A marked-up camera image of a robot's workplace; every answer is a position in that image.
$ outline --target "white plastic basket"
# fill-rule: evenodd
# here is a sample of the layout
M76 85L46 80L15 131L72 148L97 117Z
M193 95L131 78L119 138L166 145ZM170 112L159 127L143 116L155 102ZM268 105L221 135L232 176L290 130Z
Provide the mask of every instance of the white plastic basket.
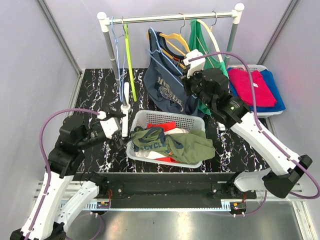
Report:
M203 132L206 131L205 129L205 122L202 118L197 116L189 116L183 114L176 114L170 112L162 112L162 111L150 111L150 110L140 110L136 113L135 118L133 120L131 131L135 129L135 127L140 126L144 129L147 127L148 124L165 124L175 122L175 125L179 129L185 129L190 131L191 129L198 129L202 130ZM195 162L195 163L175 163L175 162L166 162L166 161L159 161L155 159L149 159L144 157L137 157L134 151L134 144L130 141L126 147L126 154L128 158L144 161L148 163L154 164L163 164L163 165L170 165L176 167L185 167L185 168L198 168L200 167L202 161Z
M250 69L250 72L253 71L259 71L262 72L263 70L268 70L267 67L263 66L263 65L255 65L255 64L248 64L248 67ZM229 65L228 68L233 68L233 69L242 69L245 70L245 66L244 65ZM257 115L259 118L268 118L272 115L278 115L278 114L282 114L283 111L272 111L272 112L258 112Z

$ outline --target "metal rod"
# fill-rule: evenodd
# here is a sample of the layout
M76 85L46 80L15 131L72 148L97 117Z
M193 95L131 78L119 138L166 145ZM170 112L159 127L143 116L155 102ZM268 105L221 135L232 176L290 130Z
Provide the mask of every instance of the metal rod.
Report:
M286 10L284 11L284 14L282 15L278 25L276 26L268 44L266 45L259 61L258 61L258 65L263 65L271 51L271 49L274 47L276 41L278 40L281 32L283 31L283 29L285 28L289 18L291 17L291 15L293 14L294 10L296 9L296 7L298 6L298 4L300 3L301 0L291 0L291 2L288 4L288 7L286 8Z
M75 82L75 85L74 85L74 88L73 88L73 91L72 91L72 95L71 95L71 98L70 98L70 102L69 102L69 105L68 105L68 109L73 109L76 106L78 95L79 95L79 91L80 91L80 87L81 87L81 83L82 83L82 81L84 79L84 75L85 75L85 71L82 71L81 76L77 77L77 79L76 79L76 82ZM68 111L66 113L65 117L69 117L72 114L74 114L74 112Z
M235 18L237 14L232 11L227 12L209 12L209 13L190 13L190 14L176 14L176 15L162 15L162 16L141 16L141 17L127 17L127 18L114 18L113 24L134 24L146 22L162 22L174 20L192 20L192 19L209 19L209 18Z
M119 90L120 89L120 80L119 80L119 75L118 75L118 65L117 65L114 49L112 47L112 42L111 42L109 31L104 32L103 36L104 36L106 46L108 48L108 53L109 53L110 61L112 64L112 69L113 69L113 74L114 74L115 82L117 85L117 89ZM123 106L127 106L127 101L124 96L123 96L122 104L123 104Z
M73 54L71 53L66 40L64 39L64 37L62 36L62 33L60 32L60 29L58 28L58 25L49 9L49 7L47 6L46 2L44 0L36 0L38 3L39 8L41 9L41 11L43 12L43 15L45 16L51 30L53 31L53 34L55 35L57 41L59 42L66 58L69 60L73 70L75 71L76 75L78 77L81 76L82 70L81 68L78 66L78 63L75 59L75 57L73 56Z
M229 41L228 41L228 46L226 47L226 51L227 52L231 52L232 51L232 47L234 46L234 42L235 42L237 29L238 29L238 24L234 24L233 23L232 24L232 28L231 28L231 32L230 32ZM228 69L229 60L230 60L230 56L229 55L225 55L225 57L224 57L224 65L225 65L226 69Z

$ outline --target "gray wall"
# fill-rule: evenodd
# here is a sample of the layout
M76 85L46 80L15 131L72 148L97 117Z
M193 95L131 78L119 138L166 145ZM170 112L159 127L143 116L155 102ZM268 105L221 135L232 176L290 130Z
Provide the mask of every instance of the gray wall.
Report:
M105 12L107 16L115 18L168 15L179 12L205 13L212 10L229 12L237 3L242 2L245 10L238 27L233 52L242 56L248 63L256 63L290 0L46 0L46 2L79 66L82 69L88 69L111 67L107 47L97 20L98 12ZM205 22L210 26L214 20L207 19ZM186 27L182 29L182 36L187 41L190 34L189 23L187 21ZM182 25L183 20L130 24L133 67L142 68L149 65L150 57L146 51L149 43L146 36L150 26L156 31L170 34L179 32ZM227 48L231 26L231 18L217 20L213 33L220 50ZM117 36L123 33L121 25L115 25L114 29ZM119 46L119 59L122 62L125 49L123 38ZM211 51L214 49L213 44L208 44L208 47Z
M26 221L45 172L40 127L68 107L76 74L35 0L1 1L0 29L0 232L9 239ZM62 120L45 131L47 153Z
M303 0L289 20L265 65L273 72L287 109L271 118L278 138L300 155L313 159L312 175L320 182L320 1ZM316 190L304 177L306 194ZM320 199L307 202L320 236Z

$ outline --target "gray panel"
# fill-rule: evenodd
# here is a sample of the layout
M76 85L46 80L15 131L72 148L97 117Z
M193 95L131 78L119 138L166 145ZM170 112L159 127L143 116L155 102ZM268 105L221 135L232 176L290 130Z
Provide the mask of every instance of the gray panel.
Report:
M266 47L272 33L281 19L290 0L202 0L200 4L195 0L123 0L123 1L62 1L46 0L71 52L79 66L83 68L111 68L106 54L107 46L97 19L98 12L105 12L108 17L142 17L154 15L169 15L177 13L207 13L211 11L225 12L234 9L237 3L244 4L244 11L235 36L233 52L242 56L248 63L256 63ZM211 26L215 20L205 19ZM179 33L183 25L181 21L167 21L154 23L129 24L132 66L146 68L150 57L146 49L149 48L147 30L153 27L156 31L167 34ZM187 20L182 28L182 36L189 40L190 21ZM213 27L221 51L227 49L228 39L232 27L231 18L220 18ZM123 33L121 25L115 25L114 30L119 37ZM112 32L110 32L113 48L116 49ZM214 51L209 35L204 33L209 50ZM125 53L124 39L119 41L119 61L122 66ZM237 61L230 58L229 64Z
M1 239L22 227L43 178L39 131L68 107L76 74L35 0L4 0L0 8L0 221ZM48 125L48 153L61 115Z
M283 114L271 118L276 134L293 151L313 159L309 171L318 182L320 28L315 26L319 25L319 8L318 0L301 1L265 62L286 105ZM305 195L316 194L306 176L300 183ZM320 236L320 199L308 200L307 205Z
M37 0L37 2L39 4L41 11L43 12L43 14L46 17L46 20L47 20L49 26L51 27L52 31L54 32L54 35L55 35L57 41L59 42L62 50L64 51L65 56L67 57L71 66L73 67L75 74L78 77L80 77L82 70L79 68L77 61L75 60L74 56L70 52L70 49L69 49L64 37L62 36L60 29L57 26L57 23L56 23L54 17L52 16L52 13L50 12L50 9L48 8L48 6L46 4L46 1L45 0Z
M250 202L250 209L257 203ZM107 212L101 234L96 240L302 240L292 206L267 202L249 217L220 217L205 212ZM78 217L67 236L90 239L99 220Z

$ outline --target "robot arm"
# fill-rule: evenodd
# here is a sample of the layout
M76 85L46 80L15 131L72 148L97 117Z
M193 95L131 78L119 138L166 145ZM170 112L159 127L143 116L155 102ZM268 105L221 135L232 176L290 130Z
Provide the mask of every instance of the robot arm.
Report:
M100 121L95 122L90 130L80 115L64 119L55 147L48 156L51 180L47 194L44 194L48 180L46 172L30 216L21 229L11 234L10 240L24 240L26 236L28 240L64 240L69 226L84 206L98 194L107 194L107 178L92 173L67 204L58 209L69 183L85 159L83 150L103 142L109 143L113 135L121 130L118 118L123 114L111 112L109 108L99 113Z
M307 169L312 160L307 155L299 156L280 142L262 124L259 129L249 106L239 97L229 93L229 79L218 68L204 68L204 58L189 63L189 59L202 54L193 50L186 55L181 81L186 94L198 97L211 111L212 116L226 128L245 139L266 160L270 168L257 172L236 173L228 182L228 191L235 197L238 192L268 190L279 198L285 198L304 174L292 160ZM290 159L269 138L278 144Z

